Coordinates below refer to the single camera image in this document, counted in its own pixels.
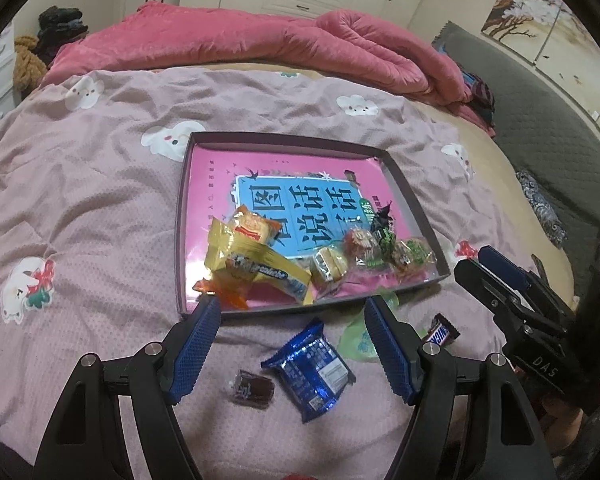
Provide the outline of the green bag yellow pastry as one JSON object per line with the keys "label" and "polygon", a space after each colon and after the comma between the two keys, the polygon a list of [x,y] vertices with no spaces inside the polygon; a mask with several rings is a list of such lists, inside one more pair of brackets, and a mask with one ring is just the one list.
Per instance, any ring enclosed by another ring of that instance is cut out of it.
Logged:
{"label": "green bag yellow pastry", "polygon": [[[427,296],[426,290],[406,292],[399,296],[385,287],[378,287],[374,296],[381,296],[393,314],[397,314],[404,306],[411,307]],[[336,350],[347,362],[377,362],[378,356],[372,338],[366,328],[364,311],[361,310],[344,329],[339,338]]]}

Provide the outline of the brown Snickers bar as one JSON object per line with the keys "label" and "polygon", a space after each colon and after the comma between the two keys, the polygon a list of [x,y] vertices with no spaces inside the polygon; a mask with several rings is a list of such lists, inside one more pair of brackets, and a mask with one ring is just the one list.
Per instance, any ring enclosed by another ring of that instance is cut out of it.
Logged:
{"label": "brown Snickers bar", "polygon": [[444,348],[457,341],[460,331],[441,313],[431,321],[425,340]]}

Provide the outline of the small dark candy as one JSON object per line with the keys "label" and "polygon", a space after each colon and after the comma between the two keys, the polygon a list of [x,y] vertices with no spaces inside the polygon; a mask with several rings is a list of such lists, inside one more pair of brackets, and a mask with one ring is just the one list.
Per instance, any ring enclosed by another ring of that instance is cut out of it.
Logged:
{"label": "small dark candy", "polygon": [[272,379],[248,370],[238,370],[230,383],[230,400],[258,410],[266,410],[270,406],[274,393]]}

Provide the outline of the green label cookie packet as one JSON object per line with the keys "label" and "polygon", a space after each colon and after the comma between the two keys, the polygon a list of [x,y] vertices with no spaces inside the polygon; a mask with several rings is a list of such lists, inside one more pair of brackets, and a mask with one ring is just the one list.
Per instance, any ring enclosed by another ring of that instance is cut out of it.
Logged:
{"label": "green label cookie packet", "polygon": [[402,275],[416,274],[437,264],[436,254],[421,237],[396,240],[391,251],[391,260]]}

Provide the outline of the blue biscuit packet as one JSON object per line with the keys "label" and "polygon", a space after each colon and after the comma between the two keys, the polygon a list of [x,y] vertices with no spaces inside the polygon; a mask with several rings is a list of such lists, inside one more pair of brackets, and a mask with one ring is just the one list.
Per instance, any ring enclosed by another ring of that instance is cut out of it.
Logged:
{"label": "blue biscuit packet", "polygon": [[330,411],[347,386],[356,382],[350,367],[326,339],[324,322],[319,318],[262,361],[260,367],[272,370],[282,381],[304,424]]}

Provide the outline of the red round snack packet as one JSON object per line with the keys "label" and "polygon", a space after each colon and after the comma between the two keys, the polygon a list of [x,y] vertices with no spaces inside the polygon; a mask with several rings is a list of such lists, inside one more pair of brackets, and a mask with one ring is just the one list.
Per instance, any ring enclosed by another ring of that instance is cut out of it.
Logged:
{"label": "red round snack packet", "polygon": [[350,229],[343,237],[342,247],[347,258],[360,268],[376,268],[384,264],[378,241],[370,230]]}

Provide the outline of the orange bread snack packet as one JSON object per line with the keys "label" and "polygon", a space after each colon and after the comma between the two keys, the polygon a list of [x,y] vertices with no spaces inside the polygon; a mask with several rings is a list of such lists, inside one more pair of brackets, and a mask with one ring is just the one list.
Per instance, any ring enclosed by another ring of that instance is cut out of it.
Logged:
{"label": "orange bread snack packet", "polygon": [[247,298],[265,260],[276,255],[271,247],[280,225],[239,206],[227,222],[213,218],[204,265],[208,276],[193,290],[217,296],[230,307],[247,310]]}

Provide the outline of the small layered cake packet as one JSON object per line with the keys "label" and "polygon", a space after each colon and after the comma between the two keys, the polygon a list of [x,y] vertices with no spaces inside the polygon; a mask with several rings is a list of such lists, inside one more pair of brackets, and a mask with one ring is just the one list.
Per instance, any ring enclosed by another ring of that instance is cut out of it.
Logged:
{"label": "small layered cake packet", "polygon": [[319,290],[337,287],[349,272],[342,250],[334,245],[321,247],[311,258],[312,282]]}

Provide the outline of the green peas snack packet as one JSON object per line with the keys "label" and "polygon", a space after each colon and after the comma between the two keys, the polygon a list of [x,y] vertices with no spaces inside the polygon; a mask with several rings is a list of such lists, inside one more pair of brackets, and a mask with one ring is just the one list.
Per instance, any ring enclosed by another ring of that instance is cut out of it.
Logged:
{"label": "green peas snack packet", "polygon": [[377,240],[382,256],[388,259],[396,244],[396,232],[394,232],[394,220],[391,217],[391,204],[382,206],[375,212],[370,222],[370,232]]}

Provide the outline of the yellow wafer bar packet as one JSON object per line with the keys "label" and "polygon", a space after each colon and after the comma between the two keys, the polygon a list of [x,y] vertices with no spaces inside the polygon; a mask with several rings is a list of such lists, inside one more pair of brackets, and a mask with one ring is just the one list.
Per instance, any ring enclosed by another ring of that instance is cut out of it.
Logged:
{"label": "yellow wafer bar packet", "polygon": [[239,310],[248,309],[250,289],[258,283],[276,288],[298,304],[305,304],[310,293],[308,270],[217,218],[211,222],[204,265],[211,278],[199,280],[196,292],[218,296]]}

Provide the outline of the grey padded headboard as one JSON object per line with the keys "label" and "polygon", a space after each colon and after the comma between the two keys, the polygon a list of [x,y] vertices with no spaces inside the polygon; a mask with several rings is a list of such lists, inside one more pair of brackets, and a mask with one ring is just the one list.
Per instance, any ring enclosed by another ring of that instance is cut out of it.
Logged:
{"label": "grey padded headboard", "polygon": [[533,177],[562,222],[574,291],[583,295],[600,230],[600,140],[548,84],[457,24],[446,23],[434,47],[494,94],[495,142],[516,170]]}

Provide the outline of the dark patterned clothes on bed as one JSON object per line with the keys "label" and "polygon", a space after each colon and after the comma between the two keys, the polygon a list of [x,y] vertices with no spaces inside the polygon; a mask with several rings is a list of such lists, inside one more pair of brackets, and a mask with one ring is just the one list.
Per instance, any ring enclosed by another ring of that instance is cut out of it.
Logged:
{"label": "dark patterned clothes on bed", "polygon": [[495,98],[489,86],[477,75],[460,69],[471,93],[468,106],[491,128],[494,127]]}

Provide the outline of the pink quilted duvet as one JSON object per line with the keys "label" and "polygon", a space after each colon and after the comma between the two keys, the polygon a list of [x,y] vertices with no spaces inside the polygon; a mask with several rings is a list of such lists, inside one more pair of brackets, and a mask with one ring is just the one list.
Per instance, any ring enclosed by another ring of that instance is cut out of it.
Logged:
{"label": "pink quilted duvet", "polygon": [[63,46],[43,84],[93,70],[269,62],[334,74],[442,107],[495,131],[470,106],[471,91],[452,58],[382,18],[353,10],[318,18],[188,8],[151,1],[84,39]]}

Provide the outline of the dark clothes pile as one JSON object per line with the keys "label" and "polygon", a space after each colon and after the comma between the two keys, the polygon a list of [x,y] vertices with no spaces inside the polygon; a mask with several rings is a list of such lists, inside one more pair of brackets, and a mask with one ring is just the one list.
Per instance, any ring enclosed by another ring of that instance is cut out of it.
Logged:
{"label": "dark clothes pile", "polygon": [[38,16],[38,45],[34,54],[50,66],[61,47],[83,39],[88,26],[82,21],[83,13],[78,8],[50,6]]}

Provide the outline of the tree wall painting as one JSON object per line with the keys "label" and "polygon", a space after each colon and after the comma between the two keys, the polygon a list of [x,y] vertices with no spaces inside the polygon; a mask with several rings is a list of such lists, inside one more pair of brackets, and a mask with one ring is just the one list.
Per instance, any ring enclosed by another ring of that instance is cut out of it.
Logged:
{"label": "tree wall painting", "polygon": [[600,128],[600,47],[562,0],[495,0],[483,35],[527,60]]}

